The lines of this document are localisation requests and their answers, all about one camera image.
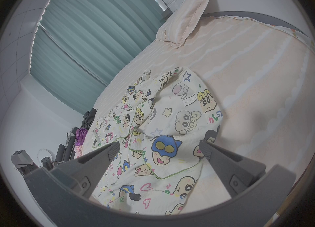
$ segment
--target yellow eye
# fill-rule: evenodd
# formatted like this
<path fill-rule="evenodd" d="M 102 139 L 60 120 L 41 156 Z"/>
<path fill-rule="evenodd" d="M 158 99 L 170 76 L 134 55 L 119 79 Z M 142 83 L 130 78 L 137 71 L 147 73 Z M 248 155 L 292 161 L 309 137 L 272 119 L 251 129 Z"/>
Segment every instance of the yellow eye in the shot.
<path fill-rule="evenodd" d="M 172 152 L 174 152 L 174 147 L 172 147 L 171 145 L 168 145 L 165 147 L 165 151 L 167 153 L 172 153 Z"/>
<path fill-rule="evenodd" d="M 164 143 L 161 142 L 161 141 L 156 142 L 156 143 L 155 143 L 155 146 L 156 146 L 156 148 L 159 149 L 159 150 L 163 150 L 163 149 L 165 148 Z"/>

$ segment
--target curtain fold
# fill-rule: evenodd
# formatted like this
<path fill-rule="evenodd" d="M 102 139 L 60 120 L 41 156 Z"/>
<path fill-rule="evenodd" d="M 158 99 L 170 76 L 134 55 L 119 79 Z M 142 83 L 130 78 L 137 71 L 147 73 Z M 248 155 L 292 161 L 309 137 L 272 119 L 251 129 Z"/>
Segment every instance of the curtain fold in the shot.
<path fill-rule="evenodd" d="M 164 23 L 162 13 L 155 0 L 51 0 L 40 24 L 52 39 L 38 28 L 31 74 L 62 102 L 84 113 L 117 73 L 155 39 Z M 58 88 L 61 82 L 68 87 Z"/>

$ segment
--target purple cloth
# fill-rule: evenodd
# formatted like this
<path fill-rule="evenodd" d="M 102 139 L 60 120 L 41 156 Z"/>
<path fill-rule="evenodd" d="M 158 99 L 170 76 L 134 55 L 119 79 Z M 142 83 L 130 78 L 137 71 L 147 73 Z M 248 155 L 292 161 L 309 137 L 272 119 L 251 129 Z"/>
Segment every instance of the purple cloth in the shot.
<path fill-rule="evenodd" d="M 85 128 L 77 129 L 76 131 L 76 146 L 81 146 L 84 142 L 88 130 Z"/>

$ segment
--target curtain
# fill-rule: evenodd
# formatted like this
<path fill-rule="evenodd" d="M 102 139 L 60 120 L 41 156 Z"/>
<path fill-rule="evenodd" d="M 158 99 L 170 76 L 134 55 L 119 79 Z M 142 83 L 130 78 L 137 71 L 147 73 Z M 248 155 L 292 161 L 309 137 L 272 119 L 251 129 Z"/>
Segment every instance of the curtain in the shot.
<path fill-rule="evenodd" d="M 155 0 L 51 0 L 40 21 L 31 74 L 84 114 L 164 23 Z"/>

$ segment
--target bed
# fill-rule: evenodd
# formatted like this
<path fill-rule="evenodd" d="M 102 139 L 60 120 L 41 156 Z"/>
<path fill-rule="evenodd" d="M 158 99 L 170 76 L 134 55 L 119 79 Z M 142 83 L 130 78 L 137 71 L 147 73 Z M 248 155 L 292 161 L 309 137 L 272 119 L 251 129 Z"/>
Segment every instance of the bed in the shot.
<path fill-rule="evenodd" d="M 216 97 L 224 115 L 216 144 L 303 174 L 315 152 L 314 43 L 289 27 L 250 17 L 203 16 L 183 46 L 156 39 L 125 66 L 96 100 L 95 118 L 121 101 L 126 87 L 150 68 L 152 77 L 186 66 Z M 91 151 L 92 130 L 82 154 Z M 182 213 L 205 209 L 230 196 L 208 162 Z"/>

